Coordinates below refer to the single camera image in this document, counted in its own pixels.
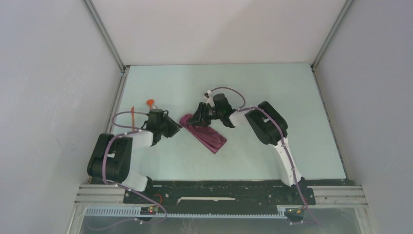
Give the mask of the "maroon cloth napkin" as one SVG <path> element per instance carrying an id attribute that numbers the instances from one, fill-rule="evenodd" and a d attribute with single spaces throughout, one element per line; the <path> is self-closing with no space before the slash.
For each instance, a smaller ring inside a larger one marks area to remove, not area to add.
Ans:
<path id="1" fill-rule="evenodd" d="M 213 154 L 216 154 L 226 143 L 227 139 L 209 126 L 194 126 L 189 124 L 191 114 L 180 118 L 179 124 L 189 131 L 199 142 L 201 142 Z"/>

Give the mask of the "orange plastic spoon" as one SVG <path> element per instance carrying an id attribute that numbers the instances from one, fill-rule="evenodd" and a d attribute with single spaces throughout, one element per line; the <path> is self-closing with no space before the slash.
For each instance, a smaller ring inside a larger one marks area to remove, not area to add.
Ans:
<path id="1" fill-rule="evenodd" d="M 149 106 L 150 109 L 156 108 L 153 99 L 148 99 L 148 100 L 146 101 L 146 104 Z"/>

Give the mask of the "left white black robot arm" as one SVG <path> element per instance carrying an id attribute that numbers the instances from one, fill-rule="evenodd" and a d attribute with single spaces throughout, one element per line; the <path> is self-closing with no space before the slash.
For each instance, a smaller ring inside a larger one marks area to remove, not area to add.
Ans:
<path id="1" fill-rule="evenodd" d="M 151 109 L 148 113 L 128 111 L 134 115 L 148 117 L 142 127 L 126 126 L 128 132 L 117 135 L 99 135 L 87 166 L 87 174 L 109 184 L 121 184 L 135 190 L 135 197 L 142 203 L 152 201 L 154 190 L 147 184 L 148 176 L 131 168 L 132 152 L 140 148 L 155 146 L 162 137 L 173 137 L 182 126 L 169 117 L 169 112 Z"/>

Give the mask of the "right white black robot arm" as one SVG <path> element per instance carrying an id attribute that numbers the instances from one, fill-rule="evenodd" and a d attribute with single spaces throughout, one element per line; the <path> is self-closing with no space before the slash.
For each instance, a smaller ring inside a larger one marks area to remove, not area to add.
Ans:
<path id="1" fill-rule="evenodd" d="M 288 145 L 288 124 L 268 102 L 249 108 L 232 108 L 227 97 L 220 93 L 213 97 L 205 94 L 194 114 L 186 115 L 183 123 L 188 129 L 207 130 L 212 120 L 219 120 L 225 127 L 236 128 L 249 124 L 258 140 L 271 147 L 281 173 L 281 181 L 288 187 L 283 191 L 286 202 L 295 204 L 303 197 L 298 186 L 302 180 Z"/>

